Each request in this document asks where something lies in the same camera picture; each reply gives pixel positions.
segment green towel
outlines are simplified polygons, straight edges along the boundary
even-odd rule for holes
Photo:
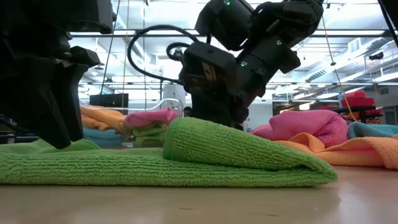
[[[87,140],[0,146],[0,183],[304,187],[336,180],[325,161],[195,118],[170,125],[165,149],[104,150]]]
[[[168,128],[169,126],[164,122],[156,122],[145,127],[130,127],[130,129],[132,129],[132,135],[137,137],[164,133],[168,130]]]
[[[166,138],[167,132],[153,134],[150,136],[139,136],[136,137],[134,146],[138,147],[162,147]]]

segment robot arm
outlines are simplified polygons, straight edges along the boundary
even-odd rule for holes
[[[275,73],[300,66],[290,48],[317,29],[322,3],[265,2],[253,9],[244,0],[211,0],[196,30],[213,35],[228,50],[242,52],[235,58],[202,42],[186,49],[180,79],[192,95],[192,116],[232,127],[246,120],[248,106],[264,95]]]
[[[78,82],[97,54],[71,32],[113,31],[110,0],[0,2],[0,113],[62,149],[83,137]]]

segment table surface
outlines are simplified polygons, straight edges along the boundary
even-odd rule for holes
[[[315,188],[0,186],[0,223],[398,223],[398,172],[335,167]]]

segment microfiber cloth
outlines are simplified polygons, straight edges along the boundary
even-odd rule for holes
[[[150,136],[136,137],[134,146],[138,147],[162,147],[166,138],[166,132],[152,134]]]
[[[122,146],[123,141],[127,139],[127,137],[116,133],[116,130],[113,129],[100,131],[98,129],[83,128],[83,133],[85,139],[93,141],[100,147]]]
[[[155,122],[145,127],[131,127],[132,135],[136,137],[151,136],[159,133],[166,133],[169,126],[163,122]]]
[[[124,119],[126,127],[144,127],[161,121],[167,125],[177,117],[177,112],[171,108],[163,108],[155,111],[139,111],[131,113]]]
[[[398,134],[398,126],[388,124],[364,124],[352,122],[348,126],[350,139],[359,137],[393,137]]]
[[[337,180],[315,156],[195,118],[170,125],[164,149],[105,150],[85,139],[65,149],[38,140],[0,145],[0,183],[304,187]]]
[[[123,125],[126,116],[116,110],[93,109],[80,106],[80,112],[81,121],[87,128],[99,129],[101,131],[115,129],[124,135],[131,135],[130,130]]]
[[[296,134],[309,133],[330,147],[348,140],[347,129],[346,121],[333,111],[285,111],[252,133],[272,141],[287,141]]]
[[[343,144],[325,148],[316,137],[302,133],[289,141],[275,143],[312,154],[331,165],[398,169],[398,136],[354,138]]]

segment orange towel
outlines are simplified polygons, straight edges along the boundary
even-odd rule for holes
[[[289,141],[275,142],[313,154],[331,165],[398,169],[398,135],[393,138],[354,138],[328,148],[307,133],[298,134]]]
[[[120,133],[131,136],[132,132],[124,127],[123,121],[126,117],[116,110],[97,110],[80,106],[81,122],[87,128],[115,129]]]

